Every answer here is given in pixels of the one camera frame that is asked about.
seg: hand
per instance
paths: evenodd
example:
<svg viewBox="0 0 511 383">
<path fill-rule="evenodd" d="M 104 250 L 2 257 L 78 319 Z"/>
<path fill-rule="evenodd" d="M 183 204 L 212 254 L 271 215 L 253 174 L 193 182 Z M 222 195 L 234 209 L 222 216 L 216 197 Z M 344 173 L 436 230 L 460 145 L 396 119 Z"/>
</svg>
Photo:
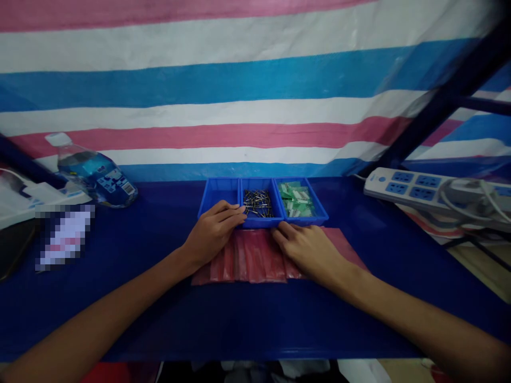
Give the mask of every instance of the hand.
<svg viewBox="0 0 511 383">
<path fill-rule="evenodd" d="M 182 246 L 198 269 L 224 248 L 234 228 L 245 222 L 245 206 L 220 201 L 201 215 Z"/>
<path fill-rule="evenodd" d="M 281 222 L 272 230 L 282 252 L 319 284 L 332 290 L 346 269 L 354 266 L 330 242 L 318 226 L 299 227 Z"/>
</svg>

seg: stack of plastic bags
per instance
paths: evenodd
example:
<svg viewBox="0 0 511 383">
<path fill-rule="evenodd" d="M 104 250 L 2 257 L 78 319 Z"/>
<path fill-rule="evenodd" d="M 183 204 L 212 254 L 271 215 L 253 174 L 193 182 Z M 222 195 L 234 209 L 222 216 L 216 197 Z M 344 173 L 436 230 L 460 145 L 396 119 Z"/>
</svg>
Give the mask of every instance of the stack of plastic bags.
<svg viewBox="0 0 511 383">
<path fill-rule="evenodd" d="M 340 229 L 322 228 L 340 254 L 367 270 Z M 286 282 L 304 275 L 285 255 L 266 229 L 235 230 L 227 245 L 192 279 L 192 285 L 214 282 Z"/>
</svg>

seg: blue table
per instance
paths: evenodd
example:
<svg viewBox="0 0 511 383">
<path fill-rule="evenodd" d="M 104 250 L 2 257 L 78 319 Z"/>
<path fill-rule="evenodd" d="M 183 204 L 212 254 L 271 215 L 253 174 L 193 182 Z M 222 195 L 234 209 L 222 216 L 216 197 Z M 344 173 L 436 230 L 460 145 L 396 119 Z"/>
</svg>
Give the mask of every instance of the blue table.
<svg viewBox="0 0 511 383">
<path fill-rule="evenodd" d="M 399 209 L 354 178 L 311 179 L 330 220 L 372 273 L 511 343 L 511 309 Z M 204 181 L 140 184 L 128 209 L 99 207 L 83 258 L 34 273 L 36 240 L 0 284 L 0 361 L 12 361 L 103 295 L 181 245 Z M 166 293 L 105 361 L 418 357 L 403 337 L 311 281 L 191 287 Z"/>
</svg>

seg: wire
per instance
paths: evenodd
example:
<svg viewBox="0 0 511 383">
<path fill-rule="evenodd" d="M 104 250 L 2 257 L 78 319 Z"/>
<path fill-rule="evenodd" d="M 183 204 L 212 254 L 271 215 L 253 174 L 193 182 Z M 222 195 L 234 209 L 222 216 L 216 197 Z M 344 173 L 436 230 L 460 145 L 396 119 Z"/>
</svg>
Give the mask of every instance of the wire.
<svg viewBox="0 0 511 383">
<path fill-rule="evenodd" d="M 474 214 L 468 213 L 466 211 L 463 211 L 459 207 L 454 206 L 453 203 L 451 201 L 449 201 L 449 198 L 447 198 L 447 195 L 446 195 L 446 192 L 445 192 L 445 188 L 447 186 L 449 186 L 453 181 L 454 181 L 453 179 L 450 179 L 450 180 L 446 181 L 442 186 L 440 186 L 440 189 L 438 190 L 438 192 L 440 193 L 440 197 L 442 197 L 442 200 L 446 203 L 446 205 L 449 206 L 454 211 L 456 211 L 456 212 L 458 212 L 461 215 L 464 215 L 466 217 L 469 217 L 469 218 L 472 218 L 472 219 L 475 219 L 475 220 L 481 220 L 481 221 L 492 221 L 491 218 L 480 217 L 479 215 L 474 215 Z"/>
<path fill-rule="evenodd" d="M 10 173 L 10 174 L 12 174 L 13 176 L 18 177 L 18 178 L 20 179 L 20 181 L 21 181 L 21 182 L 23 182 L 25 185 L 33 184 L 33 182 L 32 182 L 32 181 L 29 181 L 28 179 L 23 178 L 23 177 L 22 177 L 22 176 L 20 176 L 18 173 L 13 172 L 12 170 L 4 169 L 4 168 L 0 168 L 0 170 L 6 171 L 7 173 Z"/>
<path fill-rule="evenodd" d="M 475 214 L 468 213 L 467 211 L 464 211 L 464 210 L 458 208 L 457 206 L 455 206 L 449 200 L 449 198 L 447 198 L 445 189 L 448 186 L 450 186 L 453 181 L 455 181 L 457 179 L 450 179 L 450 180 L 446 181 L 442 186 L 440 186 L 439 194 L 440 194 L 440 197 L 443 199 L 443 201 L 446 203 L 446 205 L 449 206 L 454 211 L 456 211 L 456 212 L 458 212 L 458 213 L 460 213 L 460 214 L 462 214 L 462 215 L 464 215 L 466 217 L 469 217 L 469 218 L 472 218 L 472 219 L 476 219 L 476 220 L 481 220 L 481 221 L 493 221 L 493 218 L 490 218 L 490 217 L 482 217 L 480 215 L 475 215 Z M 505 221 L 511 223 L 511 219 L 506 215 L 506 213 L 504 213 L 502 211 L 502 209 L 499 207 L 497 202 L 495 202 L 495 199 L 492 197 L 491 192 L 488 190 L 489 185 L 488 185 L 488 183 L 486 181 L 484 181 L 484 180 L 475 180 L 475 179 L 472 179 L 472 178 L 465 178 L 465 179 L 468 179 L 470 181 L 477 181 L 477 183 L 479 184 L 479 187 L 481 188 L 481 190 L 483 190 L 483 193 L 484 193 L 485 197 L 487 198 L 488 202 L 493 206 L 493 210 L 495 212 L 497 212 Z"/>
<path fill-rule="evenodd" d="M 491 205 L 493 206 L 493 208 L 495 209 L 495 211 L 502 217 L 504 218 L 505 221 L 507 222 L 510 222 L 511 223 L 511 218 L 509 218 L 507 216 L 506 213 L 504 213 L 502 211 L 502 209 L 499 207 L 499 205 L 497 205 L 497 202 L 495 202 L 495 199 L 493 199 L 493 197 L 491 196 L 490 192 L 488 191 L 488 183 L 484 180 L 479 180 L 479 186 L 481 186 L 481 189 L 483 189 L 483 193 L 484 195 L 486 196 L 486 198 L 488 199 L 488 201 L 491 203 Z"/>
</svg>

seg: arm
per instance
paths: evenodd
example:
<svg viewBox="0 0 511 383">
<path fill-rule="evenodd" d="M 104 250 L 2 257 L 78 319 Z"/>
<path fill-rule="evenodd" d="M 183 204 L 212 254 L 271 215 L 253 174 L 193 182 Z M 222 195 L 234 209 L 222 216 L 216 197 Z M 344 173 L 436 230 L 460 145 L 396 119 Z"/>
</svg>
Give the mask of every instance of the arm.
<svg viewBox="0 0 511 383">
<path fill-rule="evenodd" d="M 509 346 L 348 262 L 317 226 L 281 222 L 273 236 L 318 283 L 404 335 L 449 376 L 463 382 L 511 381 Z"/>
<path fill-rule="evenodd" d="M 140 314 L 218 254 L 246 219 L 244 210 L 219 202 L 201 216 L 182 247 L 57 328 L 9 365 L 3 381 L 80 381 Z"/>
</svg>

